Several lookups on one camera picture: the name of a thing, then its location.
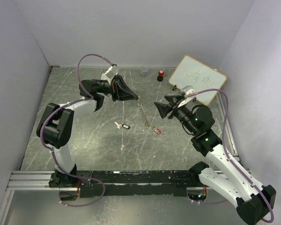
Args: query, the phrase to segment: red cap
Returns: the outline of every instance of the red cap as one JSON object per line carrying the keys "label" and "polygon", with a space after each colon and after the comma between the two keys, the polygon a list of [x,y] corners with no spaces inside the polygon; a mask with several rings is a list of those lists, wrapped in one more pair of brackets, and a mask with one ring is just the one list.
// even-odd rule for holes
{"label": "red cap", "polygon": [[164,75],[164,71],[161,69],[159,70],[159,76],[163,76]]}

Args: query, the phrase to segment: chain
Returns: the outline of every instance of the chain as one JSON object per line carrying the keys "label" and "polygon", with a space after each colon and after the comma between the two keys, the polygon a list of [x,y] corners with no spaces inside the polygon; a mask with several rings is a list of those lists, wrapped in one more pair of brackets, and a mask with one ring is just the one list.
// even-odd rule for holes
{"label": "chain", "polygon": [[139,99],[137,100],[137,104],[138,104],[138,109],[141,113],[142,120],[144,121],[144,125],[149,128],[150,124],[148,122],[148,119],[146,118],[144,108],[142,107],[142,104],[140,103]]}

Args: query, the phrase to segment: table surface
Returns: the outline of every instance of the table surface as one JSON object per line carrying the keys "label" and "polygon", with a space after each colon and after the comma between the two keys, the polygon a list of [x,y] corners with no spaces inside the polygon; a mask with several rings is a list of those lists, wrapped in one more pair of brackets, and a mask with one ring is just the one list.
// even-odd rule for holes
{"label": "table surface", "polygon": [[[208,202],[222,200],[213,190]],[[85,204],[93,199],[78,199]],[[245,225],[229,202],[196,205],[172,195],[105,196],[87,207],[59,204],[58,191],[15,191],[5,225]]]}
{"label": "table surface", "polygon": [[[192,136],[184,132],[177,119],[162,120],[159,116],[154,102],[165,103],[165,95],[179,92],[172,91],[173,86],[168,83],[174,69],[164,70],[162,82],[156,79],[159,69],[150,69],[148,77],[141,76],[139,69],[119,70],[126,84],[140,96],[149,123],[157,126],[162,134],[157,135],[144,125],[137,101],[113,102],[111,97],[105,97],[100,110],[74,121],[69,146],[78,170],[188,170],[199,161],[216,169],[193,148]],[[80,74],[82,79],[100,79],[105,71],[106,68],[82,68]],[[27,146],[22,171],[54,170],[52,156],[41,145],[36,128],[48,103],[62,104],[78,98],[76,69],[54,67]],[[188,107],[191,109],[196,104],[190,102]],[[219,97],[212,101],[210,109],[215,119],[212,128],[220,136],[223,115]],[[127,124],[131,129],[118,129],[115,121]],[[226,143],[231,151],[233,141],[228,136]]]}

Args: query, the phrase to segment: gray marble floor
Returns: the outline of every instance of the gray marble floor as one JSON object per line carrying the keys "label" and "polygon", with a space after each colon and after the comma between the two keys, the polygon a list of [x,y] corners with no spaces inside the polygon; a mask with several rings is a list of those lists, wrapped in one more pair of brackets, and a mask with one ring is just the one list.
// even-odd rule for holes
{"label": "gray marble floor", "polygon": [[[105,70],[82,68],[81,78],[100,79]],[[111,97],[106,97],[99,111],[74,122],[69,146],[78,170],[184,170],[199,161],[206,162],[193,148],[192,137],[184,132],[180,122],[177,119],[162,120],[153,104],[154,101],[165,102],[164,95],[175,93],[167,82],[173,71],[165,69],[164,81],[158,82],[158,69],[151,69],[148,77],[142,77],[139,69],[120,69],[119,73],[126,84],[140,96],[149,123],[157,126],[162,134],[157,135],[151,128],[145,127],[137,101],[114,103]],[[62,104],[78,98],[75,68],[53,68],[27,146],[22,171],[54,169],[51,154],[36,136],[37,125],[48,103]],[[217,97],[210,108],[216,121],[213,129],[220,135],[223,117]],[[115,121],[127,124],[131,129],[118,129]],[[231,150],[231,141],[227,143]]]}

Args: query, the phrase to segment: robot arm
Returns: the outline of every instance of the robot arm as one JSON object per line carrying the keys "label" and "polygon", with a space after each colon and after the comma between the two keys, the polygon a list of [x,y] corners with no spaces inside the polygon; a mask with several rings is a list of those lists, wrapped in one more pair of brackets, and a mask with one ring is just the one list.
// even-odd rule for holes
{"label": "robot arm", "polygon": [[[111,66],[102,74],[101,80],[83,80],[82,84],[84,88],[93,95],[93,99],[87,98],[89,96],[85,93],[83,88],[79,86],[80,95],[83,97],[77,100],[75,104],[69,105],[68,107],[64,107],[68,103],[61,105],[54,103],[48,104],[36,131],[37,136],[40,137],[40,130],[45,120],[59,107],[64,107],[48,122],[44,129],[43,137],[45,143],[53,148],[61,168],[72,175],[76,175],[77,171],[68,147],[73,121],[86,114],[97,111],[102,107],[105,97],[99,93],[111,95],[114,102],[117,100],[125,101],[138,99],[138,96],[126,85],[122,76],[118,75],[116,65]],[[58,166],[56,166],[55,171],[63,184],[68,184],[70,186],[75,182],[75,178],[63,174]]]}
{"label": "robot arm", "polygon": [[[184,94],[179,96],[164,96],[168,104],[155,102],[160,115],[165,118],[176,117],[182,124],[184,130],[188,130],[193,146],[204,157],[209,159],[226,175],[228,179],[218,175],[204,162],[197,163],[190,171],[197,179],[224,196],[235,207],[238,215],[247,224],[256,224],[268,212],[269,209],[262,199],[257,188],[274,206],[276,191],[271,186],[264,186],[261,182],[249,174],[233,157],[227,157],[222,140],[212,131],[214,119],[210,109],[204,105],[197,105],[190,111],[186,107]],[[251,179],[252,184],[244,177]]]}

